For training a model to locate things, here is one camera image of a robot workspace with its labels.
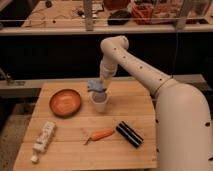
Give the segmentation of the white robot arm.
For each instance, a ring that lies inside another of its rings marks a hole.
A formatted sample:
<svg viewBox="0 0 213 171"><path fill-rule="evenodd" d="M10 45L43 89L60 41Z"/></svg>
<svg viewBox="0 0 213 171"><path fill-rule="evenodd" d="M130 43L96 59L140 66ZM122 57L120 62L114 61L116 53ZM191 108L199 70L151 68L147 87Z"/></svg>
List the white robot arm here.
<svg viewBox="0 0 213 171"><path fill-rule="evenodd" d="M203 93L128 52L124 36L101 41L100 78L109 85L122 66L156 98L157 165L154 171L213 171L213 125Z"/></svg>

